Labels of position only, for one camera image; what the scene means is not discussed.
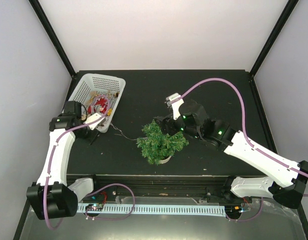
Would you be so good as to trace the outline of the fairy light string white bulbs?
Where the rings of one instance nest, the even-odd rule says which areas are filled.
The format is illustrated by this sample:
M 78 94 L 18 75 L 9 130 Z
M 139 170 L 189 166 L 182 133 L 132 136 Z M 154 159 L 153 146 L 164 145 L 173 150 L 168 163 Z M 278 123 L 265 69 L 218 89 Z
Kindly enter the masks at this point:
M 116 130 L 116 131 L 119 132 L 119 133 L 116 133 L 116 135 L 122 136 L 122 137 L 124 137 L 124 138 L 126 138 L 126 139 L 128 139 L 128 140 L 130 140 L 130 141 L 136 141 L 136 140 L 137 140 L 136 138 L 127 137 L 127 136 L 122 132 L 122 130 L 120 130 L 119 128 L 117 128 L 116 126 L 114 126 L 112 123 L 110 123 L 110 126 L 111 126 L 114 130 Z

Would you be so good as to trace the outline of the small green christmas tree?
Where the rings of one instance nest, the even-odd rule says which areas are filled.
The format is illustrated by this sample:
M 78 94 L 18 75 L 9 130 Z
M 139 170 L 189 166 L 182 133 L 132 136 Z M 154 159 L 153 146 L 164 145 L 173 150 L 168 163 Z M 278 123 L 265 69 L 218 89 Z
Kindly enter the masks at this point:
M 152 120 L 142 128 L 145 137 L 136 139 L 136 145 L 141 149 L 141 155 L 150 165 L 160 165 L 162 160 L 174 156 L 178 151 L 189 145 L 183 133 L 175 135 L 163 134 L 159 125 Z

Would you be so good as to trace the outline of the white plastic perforated basket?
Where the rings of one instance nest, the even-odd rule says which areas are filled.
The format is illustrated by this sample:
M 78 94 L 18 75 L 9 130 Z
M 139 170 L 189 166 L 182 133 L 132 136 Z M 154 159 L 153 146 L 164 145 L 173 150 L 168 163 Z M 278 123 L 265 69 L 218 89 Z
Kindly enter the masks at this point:
M 84 117 L 90 117 L 94 113 L 106 114 L 104 121 L 97 126 L 99 132 L 106 133 L 125 85 L 126 82 L 122 78 L 87 73 L 79 80 L 69 100 L 80 102 L 85 106 Z

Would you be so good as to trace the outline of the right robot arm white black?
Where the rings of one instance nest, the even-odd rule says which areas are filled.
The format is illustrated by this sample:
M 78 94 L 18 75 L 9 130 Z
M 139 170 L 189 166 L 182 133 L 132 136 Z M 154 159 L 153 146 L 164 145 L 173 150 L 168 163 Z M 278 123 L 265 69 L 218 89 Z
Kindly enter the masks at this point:
M 180 101 L 171 105 L 172 113 L 155 117 L 163 134 L 183 133 L 204 143 L 210 149 L 238 158 L 265 174 L 264 177 L 229 178 L 222 187 L 222 198 L 271 198 L 277 203 L 297 209 L 308 180 L 308 162 L 286 159 L 234 130 L 221 120 L 211 120 L 197 102 Z

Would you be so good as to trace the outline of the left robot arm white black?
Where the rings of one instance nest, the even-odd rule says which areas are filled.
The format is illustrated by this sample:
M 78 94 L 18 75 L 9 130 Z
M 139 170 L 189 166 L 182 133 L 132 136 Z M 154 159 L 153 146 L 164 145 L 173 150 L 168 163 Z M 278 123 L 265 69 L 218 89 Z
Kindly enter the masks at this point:
M 82 104 L 68 101 L 62 113 L 49 123 L 50 143 L 46 161 L 36 184 L 27 189 L 27 199 L 40 220 L 72 217 L 85 196 L 97 199 L 101 187 L 91 177 L 67 184 L 67 168 L 74 141 L 85 138 L 105 120 L 104 113 L 82 119 Z

